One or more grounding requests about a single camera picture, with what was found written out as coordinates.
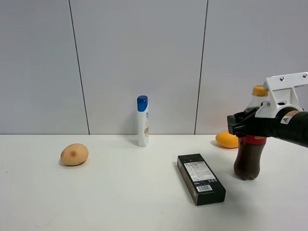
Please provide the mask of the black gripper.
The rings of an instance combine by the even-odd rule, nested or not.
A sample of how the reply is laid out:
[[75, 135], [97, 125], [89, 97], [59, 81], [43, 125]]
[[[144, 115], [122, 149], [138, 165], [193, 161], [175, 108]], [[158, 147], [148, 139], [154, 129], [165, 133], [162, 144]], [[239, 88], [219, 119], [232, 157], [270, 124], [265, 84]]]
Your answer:
[[275, 118], [257, 118], [256, 111], [257, 108], [252, 108], [228, 115], [228, 132], [238, 138], [247, 135], [273, 137], [307, 147], [307, 112], [282, 109]]

